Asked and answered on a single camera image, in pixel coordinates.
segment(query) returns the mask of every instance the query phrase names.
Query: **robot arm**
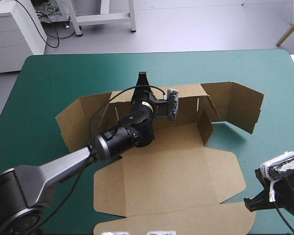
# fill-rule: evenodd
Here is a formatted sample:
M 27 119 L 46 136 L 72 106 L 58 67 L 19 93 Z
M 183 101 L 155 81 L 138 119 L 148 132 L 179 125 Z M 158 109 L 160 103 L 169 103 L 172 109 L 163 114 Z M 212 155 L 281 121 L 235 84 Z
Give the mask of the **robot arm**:
M 117 126 L 93 136 L 88 146 L 41 166 L 20 165 L 0 174 L 0 235 L 26 235 L 51 206 L 56 187 L 96 161 L 109 161 L 133 147 L 143 147 L 155 138 L 155 118 L 177 118 L 178 91 L 169 89 L 158 100 L 145 72 L 140 72 L 131 100 L 131 111 Z

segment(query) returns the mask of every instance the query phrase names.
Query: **cardboard panel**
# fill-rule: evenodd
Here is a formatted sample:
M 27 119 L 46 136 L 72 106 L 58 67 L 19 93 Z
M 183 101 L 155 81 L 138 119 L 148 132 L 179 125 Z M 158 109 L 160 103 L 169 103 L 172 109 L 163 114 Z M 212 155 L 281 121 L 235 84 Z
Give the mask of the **cardboard panel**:
M 81 149 L 89 140 L 89 121 L 94 112 L 110 98 L 111 93 L 85 96 L 74 101 L 56 120 L 61 129 L 62 137 L 70 152 Z M 100 125 L 105 109 L 99 112 L 93 122 L 93 133 L 97 134 L 104 129 Z
M 197 127 L 202 139 L 202 143 L 205 146 L 214 131 L 214 127 L 211 124 L 205 111 L 197 122 Z
M 154 130 L 156 141 L 142 148 L 132 148 L 123 153 L 124 158 L 172 150 L 203 147 L 196 124 Z
M 61 112 L 56 120 L 60 126 L 61 134 L 70 152 L 81 149 L 87 139 L 88 121 L 85 119 L 80 100 L 74 101 Z
M 253 133 L 264 95 L 248 87 L 232 83 L 226 121 Z
M 214 121 L 225 121 L 227 112 L 228 112 L 228 106 L 231 96 L 231 88 L 232 83 L 231 82 L 218 82 L 218 83 L 203 83 L 201 84 L 204 90 L 207 92 L 207 94 L 210 96 L 213 104 L 215 105 L 218 114 L 216 115 L 212 110 L 209 110 L 208 103 L 209 101 L 203 101 L 204 106 L 207 107 L 207 114 L 209 119 Z
M 246 183 L 235 154 L 212 148 L 203 149 L 218 202 L 224 202 L 244 191 Z
M 100 223 L 95 226 L 94 235 L 114 231 L 146 235 L 151 230 L 173 230 L 178 235 L 245 235 L 252 228 L 255 215 L 246 210 L 243 202 L 194 207 Z
M 94 189 L 96 211 L 126 216 L 122 159 L 94 174 Z
M 205 83 L 202 87 L 210 95 L 219 115 L 208 108 L 213 121 L 228 121 L 252 134 L 258 121 L 264 95 L 234 82 Z
M 125 158 L 126 215 L 217 204 L 203 148 Z
M 206 91 L 202 88 L 200 84 L 190 84 L 190 85 L 175 85 L 175 86 L 166 86 L 166 87 L 160 87 L 165 93 L 167 93 L 168 88 L 176 89 L 179 92 L 179 97 L 191 97 L 191 96 L 207 96 Z M 163 94 L 161 91 L 151 88 L 154 95 L 157 99 L 163 99 Z M 115 96 L 120 91 L 112 92 L 111 97 Z M 117 98 L 114 99 L 114 103 L 117 102 L 126 102 L 131 101 L 132 96 L 134 93 L 134 89 L 127 91 L 121 95 L 119 95 Z

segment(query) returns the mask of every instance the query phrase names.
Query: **white cabinet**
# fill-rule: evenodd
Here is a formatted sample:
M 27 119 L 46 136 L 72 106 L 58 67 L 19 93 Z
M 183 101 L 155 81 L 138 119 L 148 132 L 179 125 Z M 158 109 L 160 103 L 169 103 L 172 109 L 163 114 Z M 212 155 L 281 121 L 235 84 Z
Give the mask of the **white cabinet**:
M 44 39 L 42 28 L 30 0 L 19 0 L 29 11 Z M 42 55 L 46 43 L 27 12 L 14 0 L 0 1 L 0 72 L 20 71 L 25 59 Z

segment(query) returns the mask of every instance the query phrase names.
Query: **white table frame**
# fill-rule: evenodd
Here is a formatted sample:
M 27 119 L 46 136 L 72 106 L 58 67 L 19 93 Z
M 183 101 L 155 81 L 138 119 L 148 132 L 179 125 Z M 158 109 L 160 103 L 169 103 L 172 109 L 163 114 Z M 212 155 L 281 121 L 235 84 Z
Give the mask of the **white table frame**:
M 73 0 L 66 0 L 69 15 L 75 32 L 82 36 L 81 26 L 131 22 L 132 32 L 136 32 L 135 12 L 133 0 L 128 0 L 129 12 L 110 14 L 110 0 L 101 0 L 100 14 L 79 16 L 76 12 Z

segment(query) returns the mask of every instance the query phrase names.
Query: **cable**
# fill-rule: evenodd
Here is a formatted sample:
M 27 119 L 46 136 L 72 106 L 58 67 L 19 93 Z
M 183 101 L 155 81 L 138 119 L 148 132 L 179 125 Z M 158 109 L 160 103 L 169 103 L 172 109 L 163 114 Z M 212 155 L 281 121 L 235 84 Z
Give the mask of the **cable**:
M 129 87 L 119 93 L 117 93 L 114 97 L 112 97 L 111 99 L 109 99 L 107 102 L 105 102 L 100 108 L 97 109 L 97 111 L 93 114 L 93 116 L 91 117 L 90 121 L 89 121 L 89 136 L 91 139 L 91 146 L 92 148 L 94 148 L 94 140 L 92 138 L 92 127 L 93 127 L 93 120 L 94 118 L 97 116 L 97 114 L 106 106 L 108 105 L 112 100 L 114 100 L 116 97 L 118 97 L 119 95 L 121 95 L 122 93 L 134 89 L 134 88 L 138 88 L 138 87 L 150 87 L 150 88 L 155 88 L 157 90 L 160 90 L 162 92 L 163 95 L 165 95 L 166 93 L 159 87 L 156 86 L 150 86 L 150 85 L 138 85 L 138 86 L 133 86 L 133 87 Z
M 42 13 L 42 12 L 39 12 L 39 11 L 36 11 L 37 14 L 41 14 L 41 17 L 45 17 L 47 18 L 47 15 Z M 71 36 L 73 36 L 75 34 L 75 31 L 73 31 L 73 33 L 71 33 L 69 36 L 65 36 L 65 37 L 54 37 L 48 33 L 46 33 L 48 36 L 52 37 L 52 38 L 56 38 L 56 39 L 66 39 L 66 38 L 70 38 Z
M 138 88 L 138 87 L 150 87 L 150 88 L 155 88 L 155 89 L 158 89 L 158 90 L 160 90 L 161 92 L 162 92 L 162 94 L 163 95 L 165 95 L 166 93 L 161 89 L 161 88 L 158 88 L 158 87 L 156 87 L 156 86 L 150 86 L 150 85 L 138 85 L 138 86 L 133 86 L 133 87 L 129 87 L 129 88 L 127 88 L 127 89 L 125 89 L 125 90 L 123 90 L 123 91 L 121 91 L 121 92 L 119 92 L 119 93 L 117 93 L 114 97 L 112 97 L 111 99 L 109 99 L 107 102 L 105 102 L 102 106 L 100 106 L 96 111 L 95 111 L 95 113 L 92 115 L 92 117 L 91 117 L 91 119 L 90 119 L 90 121 L 89 121 L 89 136 L 90 136 L 90 139 L 91 139 L 91 153 L 90 153 L 90 155 L 87 157 L 87 159 L 86 159 L 86 161 L 85 161 L 85 163 L 84 163 L 84 165 L 83 165 L 83 167 L 82 167 L 82 169 L 80 170 L 80 172 L 79 172 L 79 174 L 78 174 L 78 177 L 76 178 L 76 180 L 75 180 L 75 182 L 74 182 L 74 184 L 73 184 L 73 186 L 72 186 L 72 188 L 71 188 L 71 190 L 70 190 L 70 192 L 68 193 L 68 195 L 62 200 L 62 202 L 57 206 L 57 208 L 56 209 L 54 209 L 54 211 L 43 221 L 43 222 L 41 222 L 38 226 L 37 226 L 37 228 L 40 228 L 40 227 L 42 227 L 44 224 L 46 224 L 50 219 L 51 219 L 51 217 L 53 217 L 54 216 L 54 214 L 56 214 L 58 211 L 59 211 L 59 209 L 64 205 L 64 203 L 68 200 L 68 198 L 72 195 L 72 193 L 73 193 L 73 191 L 74 191 L 74 189 L 75 189 L 75 187 L 76 187 L 76 185 L 77 185 L 77 183 L 78 183 L 78 181 L 79 181 L 79 179 L 80 179 L 80 177 L 81 177 L 81 175 L 83 174 L 83 172 L 84 172 L 84 170 L 85 170 L 85 168 L 86 168 L 86 166 L 87 166 L 87 163 L 89 162 L 89 160 L 90 160 L 90 158 L 93 156 L 93 153 L 94 153 L 94 141 L 93 141 L 93 138 L 92 138 L 92 126 L 93 126 L 93 120 L 94 120 L 94 118 L 98 115 L 98 113 L 105 107 L 105 106 L 107 106 L 112 100 L 114 100 L 116 97 L 118 97 L 119 95 L 121 95 L 122 93 L 124 93 L 124 92 L 126 92 L 126 91 L 129 91 L 129 90 L 131 90 L 131 89 L 134 89 L 134 88 Z
M 275 209 L 276 211 L 278 212 L 279 216 L 281 217 L 281 219 L 284 221 L 284 223 L 289 227 L 289 229 L 293 232 L 294 234 L 294 229 L 292 228 L 292 226 L 288 223 L 288 221 L 285 219 L 285 217 L 283 216 L 283 214 L 281 213 L 278 205 L 276 204 L 276 202 L 273 202 L 274 203 L 274 206 L 275 206 Z
M 56 46 L 52 46 L 52 45 L 50 45 L 49 43 L 47 43 L 46 40 L 44 39 L 44 37 L 41 35 L 41 33 L 40 33 L 40 31 L 39 31 L 39 29 L 38 29 L 38 27 L 37 27 L 37 25 L 36 25 L 34 19 L 33 19 L 32 16 L 30 15 L 30 13 L 29 13 L 28 10 L 26 9 L 26 7 L 24 7 L 24 5 L 23 5 L 22 3 L 20 3 L 19 0 L 14 0 L 14 1 L 16 1 L 19 5 L 21 5 L 22 8 L 24 8 L 24 10 L 27 12 L 27 14 L 29 15 L 31 21 L 33 21 L 33 23 L 34 23 L 34 25 L 35 25 L 35 27 L 36 27 L 36 29 L 37 29 L 37 32 L 38 32 L 39 36 L 42 38 L 42 40 L 43 40 L 43 41 L 44 41 L 49 47 L 52 47 L 52 48 L 57 48 L 57 47 L 59 47 L 59 45 L 60 45 L 60 40 L 59 40 L 58 31 L 56 30 L 55 26 L 51 23 L 51 24 L 52 24 L 52 27 L 54 28 L 55 34 L 57 35 L 57 38 L 58 38 L 58 44 L 57 44 Z
M 57 38 L 57 37 L 54 37 L 54 36 L 52 36 L 52 35 L 50 35 L 50 34 L 48 34 L 48 33 L 46 33 L 49 37 L 52 37 L 52 38 Z M 69 36 L 66 36 L 66 37 L 59 37 L 58 39 L 66 39 L 66 38 L 70 38 L 70 37 L 72 37 L 73 35 L 75 34 L 75 31 L 72 33 L 72 34 L 70 34 Z

